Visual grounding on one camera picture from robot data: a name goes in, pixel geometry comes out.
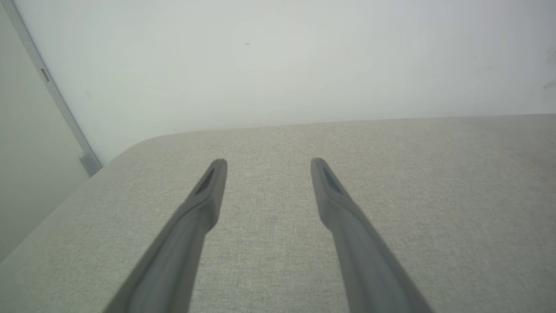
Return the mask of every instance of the white wall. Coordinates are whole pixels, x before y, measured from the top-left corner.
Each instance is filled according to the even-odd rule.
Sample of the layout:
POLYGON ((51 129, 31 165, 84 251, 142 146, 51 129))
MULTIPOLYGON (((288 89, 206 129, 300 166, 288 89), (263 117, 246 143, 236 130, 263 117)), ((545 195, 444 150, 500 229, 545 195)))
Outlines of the white wall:
POLYGON ((16 5, 103 164, 182 131, 556 113, 554 0, 16 5))
POLYGON ((88 179, 80 153, 0 4, 0 262, 88 179))

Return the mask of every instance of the gray fabric surface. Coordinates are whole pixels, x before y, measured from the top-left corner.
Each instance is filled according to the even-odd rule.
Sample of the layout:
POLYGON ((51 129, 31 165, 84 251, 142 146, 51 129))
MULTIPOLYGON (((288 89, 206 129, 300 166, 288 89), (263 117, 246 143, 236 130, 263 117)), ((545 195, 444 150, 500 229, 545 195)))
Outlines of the gray fabric surface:
POLYGON ((437 312, 556 311, 556 115, 201 131, 139 143, 0 265, 0 312, 101 312, 213 159, 190 312, 347 312, 324 158, 437 312))

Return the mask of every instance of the door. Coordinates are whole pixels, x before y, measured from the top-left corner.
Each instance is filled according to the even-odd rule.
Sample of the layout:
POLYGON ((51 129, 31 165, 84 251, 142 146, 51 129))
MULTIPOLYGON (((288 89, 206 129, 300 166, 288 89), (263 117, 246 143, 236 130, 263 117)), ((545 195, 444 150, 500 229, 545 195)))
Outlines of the door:
POLYGON ((88 179, 81 152, 0 4, 0 262, 88 179))

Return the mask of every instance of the gray upholstery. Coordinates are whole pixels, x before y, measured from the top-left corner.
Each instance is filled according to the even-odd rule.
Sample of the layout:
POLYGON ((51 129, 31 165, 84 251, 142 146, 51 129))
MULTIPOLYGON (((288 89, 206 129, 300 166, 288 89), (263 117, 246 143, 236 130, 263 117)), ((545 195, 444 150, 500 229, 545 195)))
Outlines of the gray upholstery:
POLYGON ((101 312, 216 158, 190 312, 347 312, 324 158, 437 312, 556 311, 556 115, 354 121, 146 140, 0 265, 0 312, 101 312))

